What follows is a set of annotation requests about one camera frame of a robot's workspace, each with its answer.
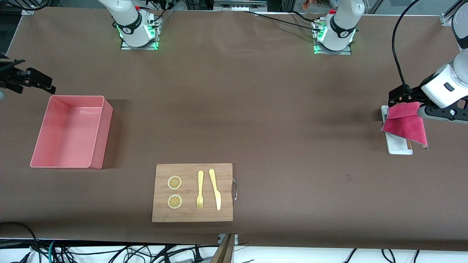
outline wooden knife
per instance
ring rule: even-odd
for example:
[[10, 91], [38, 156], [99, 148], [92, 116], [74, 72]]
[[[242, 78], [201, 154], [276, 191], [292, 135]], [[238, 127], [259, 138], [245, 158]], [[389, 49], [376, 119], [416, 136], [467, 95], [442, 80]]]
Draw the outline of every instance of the wooden knife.
[[214, 174], [214, 170], [210, 169], [210, 178], [211, 178], [211, 183], [213, 184], [213, 189], [214, 189], [214, 197], [216, 197], [216, 209], [218, 211], [221, 209], [221, 193], [218, 191], [218, 188], [216, 187], [216, 175]]

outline lemon slice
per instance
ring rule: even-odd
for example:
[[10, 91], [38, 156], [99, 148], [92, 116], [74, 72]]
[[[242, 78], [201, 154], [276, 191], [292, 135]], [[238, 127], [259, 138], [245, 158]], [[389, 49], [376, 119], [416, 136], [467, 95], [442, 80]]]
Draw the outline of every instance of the lemon slice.
[[171, 176], [168, 180], [168, 187], [172, 190], [179, 189], [179, 187], [182, 185], [182, 179], [178, 176]]
[[168, 199], [168, 205], [172, 209], [177, 209], [182, 205], [182, 197], [180, 195], [171, 195]]

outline pink plastic bin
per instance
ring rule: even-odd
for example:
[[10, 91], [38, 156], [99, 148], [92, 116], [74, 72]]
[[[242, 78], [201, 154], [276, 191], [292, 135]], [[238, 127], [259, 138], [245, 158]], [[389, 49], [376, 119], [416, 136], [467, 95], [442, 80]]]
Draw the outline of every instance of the pink plastic bin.
[[103, 96], [51, 96], [31, 167], [101, 169], [112, 110]]

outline brown tabletop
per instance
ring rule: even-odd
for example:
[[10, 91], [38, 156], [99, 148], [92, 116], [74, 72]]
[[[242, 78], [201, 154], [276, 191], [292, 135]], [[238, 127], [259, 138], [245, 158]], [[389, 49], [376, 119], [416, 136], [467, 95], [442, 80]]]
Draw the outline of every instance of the brown tabletop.
[[[401, 84], [396, 19], [364, 16], [353, 54], [330, 56], [313, 54], [307, 29], [244, 12], [175, 12], [158, 51], [119, 50], [107, 10], [23, 17], [8, 56], [51, 76], [59, 95], [105, 96], [114, 115], [104, 169], [33, 169], [49, 94], [7, 91], [0, 220], [54, 239], [238, 233], [250, 245], [467, 249], [468, 126], [425, 120], [430, 151], [412, 156], [389, 155], [379, 131], [380, 106]], [[396, 48], [413, 86], [458, 53], [451, 28], [428, 16], [403, 19]], [[233, 163], [234, 221], [152, 223], [158, 163]]]

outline pink towel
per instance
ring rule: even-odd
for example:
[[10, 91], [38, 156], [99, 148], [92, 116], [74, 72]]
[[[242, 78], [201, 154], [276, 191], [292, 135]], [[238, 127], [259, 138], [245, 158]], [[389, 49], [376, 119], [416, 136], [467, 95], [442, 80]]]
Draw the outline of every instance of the pink towel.
[[418, 102], [400, 103], [388, 108], [387, 120], [381, 131], [422, 144], [427, 147], [423, 119], [417, 115]]

